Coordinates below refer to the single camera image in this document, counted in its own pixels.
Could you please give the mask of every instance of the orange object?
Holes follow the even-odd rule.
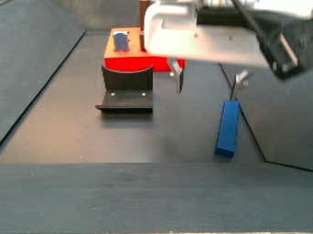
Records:
[[[128,46],[130,51],[114,51],[114,37],[112,33],[116,31],[128,32]],[[154,71],[170,71],[166,58],[154,57],[147,51],[142,51],[139,42],[139,27],[120,27],[111,28],[107,48],[104,52],[104,64],[108,69],[119,71],[136,71],[147,69],[152,65]],[[178,64],[185,68],[185,59],[178,60]]]

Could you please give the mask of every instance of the dark gray surface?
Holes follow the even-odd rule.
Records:
[[[313,231],[313,174],[267,163],[1,165],[0,233]]]
[[[242,67],[222,65],[230,83]],[[249,68],[250,85],[238,94],[250,129],[269,162],[313,170],[313,70],[280,80]]]
[[[48,0],[0,5],[0,142],[84,30]]]
[[[148,163],[223,160],[214,155],[230,89],[218,64],[187,61],[185,87],[154,73],[154,114],[102,114],[107,33],[80,40],[48,88],[0,148],[0,164]],[[233,162],[262,155],[239,116]]]
[[[139,0],[53,0],[87,31],[139,27]]]

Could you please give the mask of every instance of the black cable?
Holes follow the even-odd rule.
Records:
[[[249,15],[247,11],[245,10],[243,6],[241,5],[238,0],[231,0],[234,7],[237,8],[237,10],[239,11],[243,19],[246,20],[246,23],[249,24],[250,28],[253,29],[253,31],[257,34],[257,38],[259,41],[263,41],[265,38],[265,34],[263,31],[261,30],[255,20],[253,19],[253,17]]]

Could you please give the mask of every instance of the gray floor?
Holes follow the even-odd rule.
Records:
[[[313,174],[263,162],[242,116],[214,155],[221,67],[189,61],[181,95],[155,73],[154,114],[104,115],[106,43],[84,36],[0,146],[0,233],[313,232]]]
[[[166,163],[223,160],[214,155],[230,89],[218,64],[187,62],[175,93],[169,73],[154,74],[154,114],[103,115],[100,66],[107,34],[88,34],[7,138],[1,164]],[[263,160],[239,118],[233,162]]]

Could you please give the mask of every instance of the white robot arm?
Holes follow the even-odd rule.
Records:
[[[155,1],[144,17],[144,47],[170,58],[266,66],[286,79],[313,67],[313,0]]]

